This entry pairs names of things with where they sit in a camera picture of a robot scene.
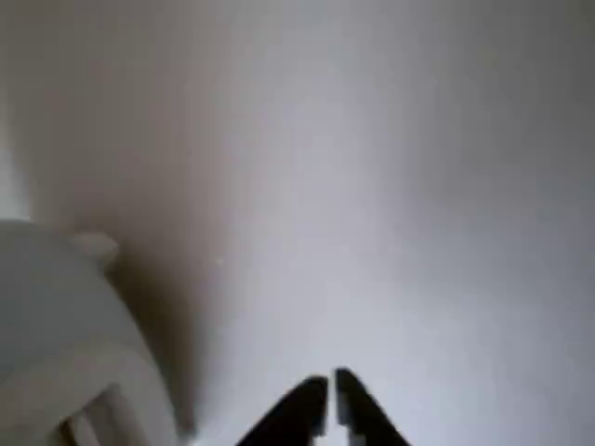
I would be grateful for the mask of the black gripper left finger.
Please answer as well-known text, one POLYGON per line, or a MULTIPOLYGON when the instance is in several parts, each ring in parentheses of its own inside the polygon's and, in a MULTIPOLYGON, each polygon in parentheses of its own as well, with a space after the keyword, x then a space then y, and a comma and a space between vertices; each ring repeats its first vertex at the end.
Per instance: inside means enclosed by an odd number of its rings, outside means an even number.
POLYGON ((309 376, 274 403, 237 445, 312 445, 324 433, 327 401, 328 378, 309 376))

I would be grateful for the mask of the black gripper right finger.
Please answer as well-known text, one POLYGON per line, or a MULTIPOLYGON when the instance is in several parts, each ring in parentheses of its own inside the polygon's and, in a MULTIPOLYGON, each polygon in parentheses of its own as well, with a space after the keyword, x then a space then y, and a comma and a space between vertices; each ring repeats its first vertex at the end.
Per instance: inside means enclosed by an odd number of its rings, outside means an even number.
POLYGON ((335 383, 337 421, 348 429, 349 445, 410 445, 353 371, 336 369, 335 383))

